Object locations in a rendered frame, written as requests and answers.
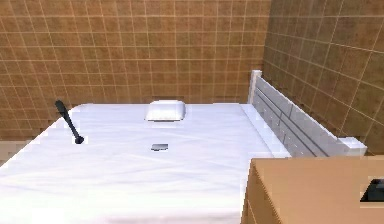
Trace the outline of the white bed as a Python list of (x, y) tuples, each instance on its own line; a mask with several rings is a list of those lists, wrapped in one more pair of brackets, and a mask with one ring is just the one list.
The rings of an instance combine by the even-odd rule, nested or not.
[[(82, 104), (0, 166), (0, 224), (239, 224), (254, 158), (361, 156), (253, 71), (246, 103)], [(167, 150), (152, 151), (166, 143)]]

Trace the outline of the white pillow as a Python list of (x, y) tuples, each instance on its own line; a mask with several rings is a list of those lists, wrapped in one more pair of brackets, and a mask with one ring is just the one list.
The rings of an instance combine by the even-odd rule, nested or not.
[(186, 114), (186, 105), (178, 100), (158, 100), (148, 105), (147, 121), (180, 121)]

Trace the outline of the tan wooden bedside table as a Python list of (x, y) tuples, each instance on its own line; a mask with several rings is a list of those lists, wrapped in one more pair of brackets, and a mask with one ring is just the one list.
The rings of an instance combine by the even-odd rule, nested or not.
[(384, 179), (384, 156), (254, 158), (240, 224), (384, 224), (384, 202), (363, 202)]

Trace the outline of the black baseball bat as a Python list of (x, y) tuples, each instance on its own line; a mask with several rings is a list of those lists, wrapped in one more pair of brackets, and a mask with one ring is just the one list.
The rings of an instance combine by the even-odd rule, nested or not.
[(75, 126), (73, 125), (72, 120), (69, 116), (68, 110), (65, 107), (64, 103), (61, 100), (56, 100), (55, 106), (56, 106), (58, 112), (60, 113), (60, 115), (63, 117), (64, 121), (67, 123), (67, 125), (71, 129), (71, 132), (75, 137), (75, 143), (76, 144), (82, 144), (84, 141), (84, 138), (78, 133)]

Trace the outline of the black box-shaped object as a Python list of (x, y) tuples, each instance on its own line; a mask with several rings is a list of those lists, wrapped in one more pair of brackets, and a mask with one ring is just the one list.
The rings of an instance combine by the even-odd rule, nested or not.
[(373, 179), (360, 199), (361, 202), (384, 202), (384, 179)]

